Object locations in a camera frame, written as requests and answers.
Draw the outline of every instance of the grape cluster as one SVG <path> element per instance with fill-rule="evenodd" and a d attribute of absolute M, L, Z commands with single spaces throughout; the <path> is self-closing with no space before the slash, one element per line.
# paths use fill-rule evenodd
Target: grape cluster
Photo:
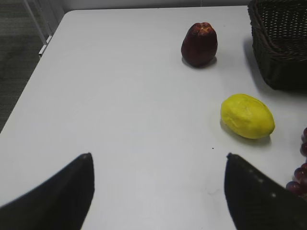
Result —
<path fill-rule="evenodd" d="M 301 153 L 307 157 L 307 128 L 303 133 L 303 144 L 301 146 Z M 306 163 L 302 164 L 300 168 L 294 171 L 294 181 L 290 181 L 286 185 L 286 189 L 298 196 L 307 195 L 307 160 Z"/>

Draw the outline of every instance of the white wall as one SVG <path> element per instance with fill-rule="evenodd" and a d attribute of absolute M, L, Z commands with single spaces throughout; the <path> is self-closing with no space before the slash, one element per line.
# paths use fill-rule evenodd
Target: white wall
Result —
<path fill-rule="evenodd" d="M 85 9 L 246 5 L 249 0 L 61 0 L 65 12 Z"/>

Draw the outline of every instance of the floor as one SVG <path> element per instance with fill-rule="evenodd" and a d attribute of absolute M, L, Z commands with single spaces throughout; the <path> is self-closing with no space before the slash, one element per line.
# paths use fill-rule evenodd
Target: floor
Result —
<path fill-rule="evenodd" d="M 0 0 L 0 131 L 39 62 L 41 47 L 22 1 Z"/>

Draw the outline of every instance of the red grape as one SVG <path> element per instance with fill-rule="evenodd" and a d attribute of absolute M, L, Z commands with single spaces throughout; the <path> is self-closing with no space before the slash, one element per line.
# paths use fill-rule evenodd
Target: red grape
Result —
<path fill-rule="evenodd" d="M 297 181 L 299 181 L 303 175 L 307 175 L 307 169 L 297 168 L 294 171 L 294 177 L 297 179 Z"/>
<path fill-rule="evenodd" d="M 305 142 L 305 143 L 302 144 L 301 153 L 302 153 L 305 157 L 307 157 L 307 142 Z"/>
<path fill-rule="evenodd" d="M 303 135 L 307 139 L 307 128 L 304 129 Z"/>
<path fill-rule="evenodd" d="M 296 181 L 290 181 L 286 185 L 286 189 L 298 196 L 301 196 L 304 193 L 301 188 L 301 185 Z"/>
<path fill-rule="evenodd" d="M 307 175 L 303 175 L 299 180 L 301 188 L 304 192 L 307 192 Z"/>

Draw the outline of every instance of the fake fruit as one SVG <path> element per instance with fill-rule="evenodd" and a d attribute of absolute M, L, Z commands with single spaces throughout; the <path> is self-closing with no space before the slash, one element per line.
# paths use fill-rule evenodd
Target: fake fruit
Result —
<path fill-rule="evenodd" d="M 194 67 L 210 62 L 216 50 L 216 32 L 209 23 L 195 23 L 191 26 L 181 46 L 183 58 Z"/>
<path fill-rule="evenodd" d="M 235 133 L 250 139 L 263 138 L 275 129 L 273 115 L 261 101 L 235 94 L 222 103 L 222 121 Z"/>
<path fill-rule="evenodd" d="M 289 190 L 290 192 L 294 193 L 295 195 L 301 196 L 304 191 L 301 185 L 298 182 L 295 181 L 290 181 L 286 185 L 286 189 Z"/>

